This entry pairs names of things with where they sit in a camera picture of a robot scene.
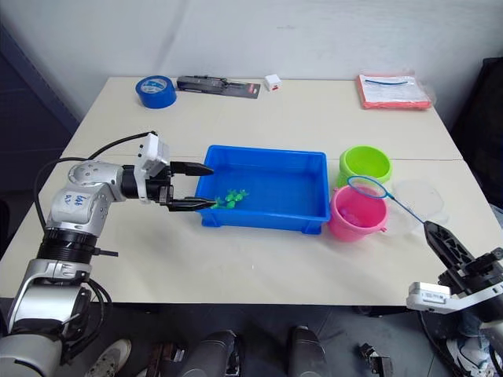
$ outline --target blue plastic tray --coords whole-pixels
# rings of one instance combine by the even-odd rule
[[[212,145],[196,196],[224,199],[229,190],[249,193],[233,209],[200,210],[204,226],[251,226],[319,234],[330,219],[329,180],[322,152]]]

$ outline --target small white box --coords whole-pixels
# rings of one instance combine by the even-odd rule
[[[281,80],[277,75],[268,75],[264,78],[264,83],[266,85],[267,90],[270,92],[274,92],[275,90],[280,89]]]

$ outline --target green bowl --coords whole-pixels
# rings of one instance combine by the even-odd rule
[[[393,166],[383,151],[369,145],[358,145],[340,155],[339,170],[336,185],[342,187],[347,185],[347,179],[352,175],[367,175],[380,183],[389,181]]]

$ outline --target pink bucket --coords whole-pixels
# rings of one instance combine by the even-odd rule
[[[387,207],[384,200],[369,198],[350,186],[335,191],[330,211],[330,231],[341,241],[356,241],[367,234],[386,230]]]

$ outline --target green toy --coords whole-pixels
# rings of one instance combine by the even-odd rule
[[[217,202],[215,205],[213,205],[211,208],[217,209],[217,208],[225,208],[227,210],[232,210],[237,202],[240,202],[243,200],[246,196],[250,195],[246,190],[240,190],[239,192],[236,190],[227,190],[228,194],[225,198],[225,201],[220,199],[220,196],[217,196],[215,198],[215,201]]]

